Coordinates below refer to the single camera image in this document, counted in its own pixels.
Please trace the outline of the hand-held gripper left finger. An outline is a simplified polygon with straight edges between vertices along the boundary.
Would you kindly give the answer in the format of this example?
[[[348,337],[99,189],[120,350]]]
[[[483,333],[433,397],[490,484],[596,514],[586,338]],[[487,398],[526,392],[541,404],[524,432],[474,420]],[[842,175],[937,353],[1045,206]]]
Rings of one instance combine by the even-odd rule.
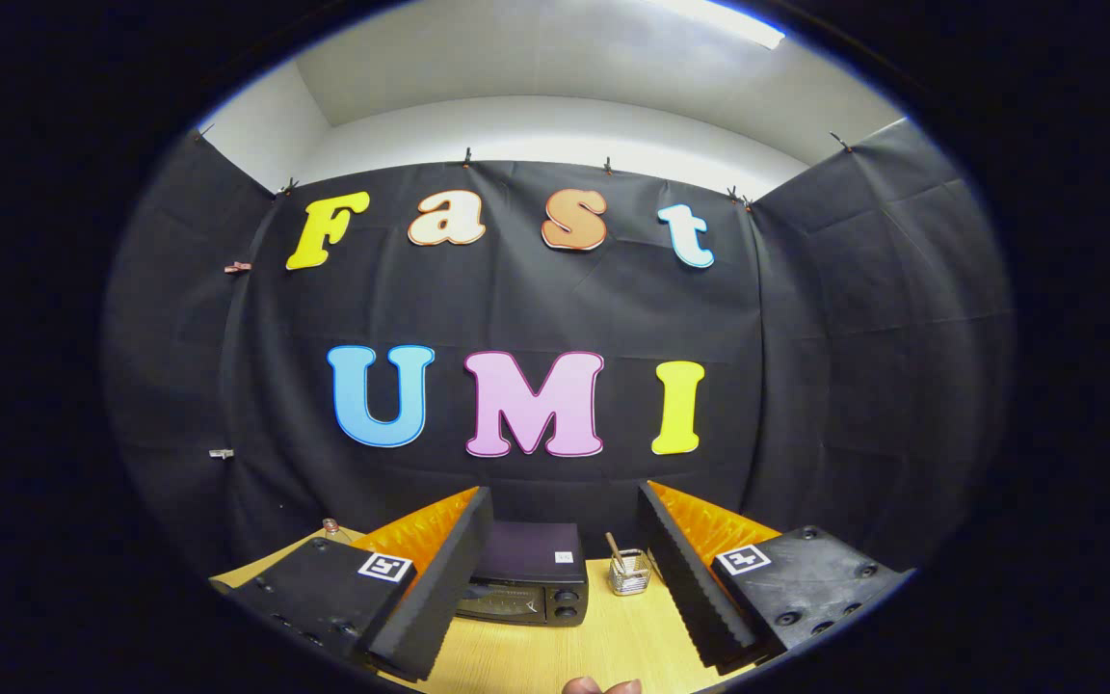
[[[262,627],[342,668],[423,681],[493,520],[471,487],[351,542],[323,531],[225,580]]]

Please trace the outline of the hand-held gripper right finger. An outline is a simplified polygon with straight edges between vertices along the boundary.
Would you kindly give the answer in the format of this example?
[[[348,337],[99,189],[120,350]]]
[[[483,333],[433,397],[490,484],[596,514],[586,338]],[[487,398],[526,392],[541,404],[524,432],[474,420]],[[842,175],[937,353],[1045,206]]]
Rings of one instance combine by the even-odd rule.
[[[722,675],[796,652],[906,584],[815,524],[778,532],[655,480],[638,496],[643,549]]]

